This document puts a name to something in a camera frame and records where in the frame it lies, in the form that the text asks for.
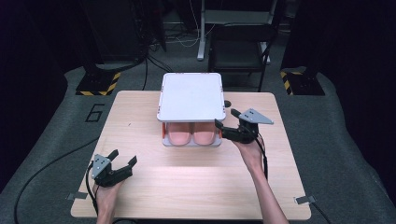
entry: pink object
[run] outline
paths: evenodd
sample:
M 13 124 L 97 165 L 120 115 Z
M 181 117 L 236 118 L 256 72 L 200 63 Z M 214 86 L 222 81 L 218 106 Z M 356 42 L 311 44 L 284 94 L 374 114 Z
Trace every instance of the pink object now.
M 188 122 L 169 122 L 167 124 L 169 141 L 174 146 L 183 146 L 191 140 L 191 125 Z
M 198 145 L 207 146 L 213 144 L 216 138 L 216 126 L 214 122 L 196 122 L 193 124 L 192 138 Z

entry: black speaker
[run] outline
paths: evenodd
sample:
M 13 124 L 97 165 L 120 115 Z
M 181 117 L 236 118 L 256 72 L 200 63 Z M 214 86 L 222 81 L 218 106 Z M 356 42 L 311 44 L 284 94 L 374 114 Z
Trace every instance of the black speaker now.
M 135 62 L 146 57 L 147 27 L 133 0 L 80 0 L 102 60 Z

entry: wooden table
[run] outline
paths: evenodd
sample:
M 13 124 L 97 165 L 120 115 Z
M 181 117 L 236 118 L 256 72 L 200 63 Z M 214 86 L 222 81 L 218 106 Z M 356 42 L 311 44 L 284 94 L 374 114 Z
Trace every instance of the wooden table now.
M 234 144 L 222 139 L 218 147 L 165 147 L 156 117 L 159 99 L 159 91 L 120 91 L 93 153 L 108 156 L 117 149 L 120 155 L 112 162 L 113 170 L 137 157 L 134 175 L 120 190 L 116 217 L 262 219 L 253 181 Z M 232 103 L 226 108 L 226 127 L 238 124 L 231 108 L 254 108 L 274 122 L 259 125 L 270 186 L 289 220 L 309 219 L 309 205 L 294 201 L 305 193 L 275 96 L 224 92 L 224 99 Z M 84 179 L 79 191 L 87 192 Z M 91 198 L 75 199 L 71 214 L 96 217 Z

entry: human hand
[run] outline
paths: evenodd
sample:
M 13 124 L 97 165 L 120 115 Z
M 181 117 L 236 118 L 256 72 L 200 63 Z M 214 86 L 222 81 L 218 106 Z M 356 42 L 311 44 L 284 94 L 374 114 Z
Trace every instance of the human hand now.
M 263 146 L 262 138 L 257 139 Z M 260 149 L 259 144 L 256 141 L 253 141 L 248 144 L 243 144 L 240 142 L 233 143 L 238 147 L 242 159 L 244 160 L 247 169 L 252 174 L 255 171 L 262 172 L 262 150 Z
M 96 223 L 108 224 L 112 223 L 115 215 L 117 195 L 124 181 L 117 183 L 112 187 L 100 187 L 93 185 L 92 191 L 95 192 L 96 202 L 98 206 L 98 218 Z

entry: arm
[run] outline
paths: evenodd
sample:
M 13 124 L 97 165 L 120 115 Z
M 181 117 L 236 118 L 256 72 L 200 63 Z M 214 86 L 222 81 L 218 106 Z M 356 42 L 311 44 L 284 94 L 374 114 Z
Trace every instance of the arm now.
M 253 178 L 262 210 L 263 223 L 289 223 L 276 200 L 262 169 L 262 152 L 258 144 L 233 142 L 241 152 L 242 159 Z
M 97 224 L 112 223 L 115 215 L 117 195 L 122 183 L 123 181 L 109 188 L 99 187 L 96 184 L 93 186 L 92 191 L 95 192 L 98 204 Z

